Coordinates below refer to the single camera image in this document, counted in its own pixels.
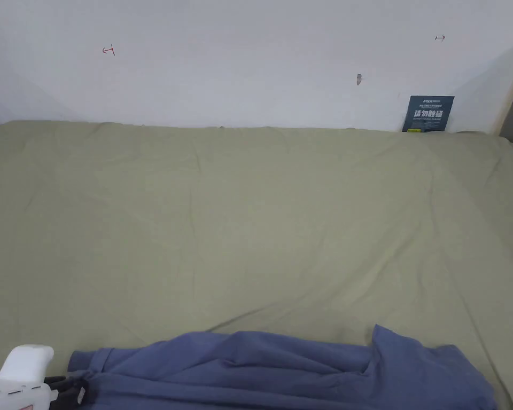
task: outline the white wall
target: white wall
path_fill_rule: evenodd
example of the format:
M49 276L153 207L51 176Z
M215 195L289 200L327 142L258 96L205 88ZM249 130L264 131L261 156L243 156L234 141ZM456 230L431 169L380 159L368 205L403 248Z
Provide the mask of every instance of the white wall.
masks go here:
M491 131L512 79L513 0L0 0L0 123Z

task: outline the dark blue card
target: dark blue card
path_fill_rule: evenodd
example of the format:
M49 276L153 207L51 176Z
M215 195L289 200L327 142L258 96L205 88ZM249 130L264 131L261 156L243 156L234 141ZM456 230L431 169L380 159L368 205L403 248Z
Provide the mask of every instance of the dark blue card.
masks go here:
M454 97L413 95L402 132L444 131L453 101Z

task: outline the blue garment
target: blue garment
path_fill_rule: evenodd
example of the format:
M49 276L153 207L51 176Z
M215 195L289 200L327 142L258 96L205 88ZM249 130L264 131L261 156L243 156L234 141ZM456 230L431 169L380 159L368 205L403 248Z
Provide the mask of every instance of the blue garment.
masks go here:
M428 349L376 325L372 345L260 332L190 333L140 349L75 351L95 410L495 409L492 388L453 345Z

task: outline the mattress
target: mattress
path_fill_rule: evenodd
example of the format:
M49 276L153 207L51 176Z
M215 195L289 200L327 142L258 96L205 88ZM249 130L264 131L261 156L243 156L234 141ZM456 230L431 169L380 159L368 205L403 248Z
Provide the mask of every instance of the mattress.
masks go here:
M513 145L461 133L0 126L0 366L18 344L259 330L456 344L513 408Z

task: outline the white plastic object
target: white plastic object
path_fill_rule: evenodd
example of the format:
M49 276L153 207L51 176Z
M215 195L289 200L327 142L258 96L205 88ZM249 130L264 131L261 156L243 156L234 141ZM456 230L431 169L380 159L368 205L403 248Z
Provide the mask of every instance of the white plastic object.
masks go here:
M0 410L48 410L58 396L44 383L52 358L49 346L26 344L11 350L0 370Z

